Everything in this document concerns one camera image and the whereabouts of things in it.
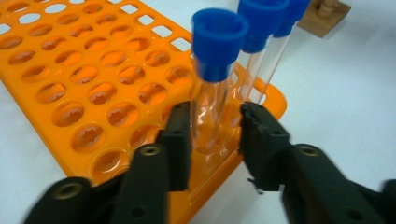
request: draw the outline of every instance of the wooden block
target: wooden block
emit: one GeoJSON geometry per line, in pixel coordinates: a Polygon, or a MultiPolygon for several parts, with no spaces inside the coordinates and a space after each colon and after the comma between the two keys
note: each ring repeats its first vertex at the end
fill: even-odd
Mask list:
{"type": "Polygon", "coordinates": [[[320,5],[321,1],[311,0],[307,11],[298,23],[298,26],[311,34],[322,38],[347,15],[351,7],[339,2],[328,18],[321,18],[318,16],[320,5]]]}

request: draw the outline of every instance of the wooden object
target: wooden object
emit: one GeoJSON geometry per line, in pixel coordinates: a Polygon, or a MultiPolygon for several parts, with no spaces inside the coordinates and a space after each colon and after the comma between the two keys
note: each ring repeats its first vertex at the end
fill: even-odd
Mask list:
{"type": "Polygon", "coordinates": [[[347,15],[350,9],[350,6],[337,0],[311,0],[298,26],[322,38],[347,15]]]}

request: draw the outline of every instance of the blue cap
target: blue cap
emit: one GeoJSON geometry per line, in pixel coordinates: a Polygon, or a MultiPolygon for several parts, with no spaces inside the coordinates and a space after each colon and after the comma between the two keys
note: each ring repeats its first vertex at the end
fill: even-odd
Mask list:
{"type": "Polygon", "coordinates": [[[246,20],[228,10],[203,9],[192,16],[192,52],[203,80],[220,82],[228,77],[247,30],[246,20]]]}
{"type": "Polygon", "coordinates": [[[274,37],[280,38],[291,33],[294,23],[299,21],[306,9],[308,8],[310,0],[290,0],[289,6],[286,8],[285,16],[279,28],[274,33],[274,37]]]}
{"type": "Polygon", "coordinates": [[[282,22],[288,4],[289,0],[240,0],[238,14],[249,23],[244,52],[257,53],[265,48],[268,37],[282,22]]]}

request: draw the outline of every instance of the test tube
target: test tube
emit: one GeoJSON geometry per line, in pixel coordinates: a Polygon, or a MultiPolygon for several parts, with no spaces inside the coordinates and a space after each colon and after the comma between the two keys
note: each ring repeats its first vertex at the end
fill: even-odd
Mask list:
{"type": "Polygon", "coordinates": [[[259,63],[260,66],[257,71],[257,75],[252,82],[253,84],[258,78],[261,79],[264,82],[263,92],[254,92],[252,91],[253,85],[249,86],[248,98],[252,102],[257,104],[262,102],[263,97],[265,96],[265,91],[289,42],[291,32],[304,15],[309,2],[309,0],[290,0],[282,22],[270,37],[270,44],[268,44],[266,51],[262,56],[262,61],[259,63]]]}
{"type": "Polygon", "coordinates": [[[198,76],[191,92],[191,137],[198,152],[214,152],[228,77],[247,30],[246,20],[228,10],[203,9],[192,16],[192,52],[198,76]]]}
{"type": "Polygon", "coordinates": [[[238,14],[247,19],[249,24],[241,52],[239,64],[245,69],[239,100],[246,101],[253,80],[260,67],[270,35],[282,22],[289,0],[240,0],[238,14]]]}

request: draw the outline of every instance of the white table surface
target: white table surface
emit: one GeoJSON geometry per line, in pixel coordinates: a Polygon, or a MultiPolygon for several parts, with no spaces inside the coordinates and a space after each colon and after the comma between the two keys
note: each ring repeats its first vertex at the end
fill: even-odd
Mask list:
{"type": "MultiPolygon", "coordinates": [[[[205,7],[236,9],[234,0],[145,0],[190,30],[205,7]]],[[[327,36],[295,29],[272,84],[288,100],[280,120],[291,142],[325,150],[343,174],[379,190],[396,178],[396,5],[352,6],[327,36]]],[[[279,193],[258,195],[241,164],[191,223],[287,223],[279,193]]],[[[65,178],[0,82],[0,223],[21,223],[54,182],[65,178]]]]}

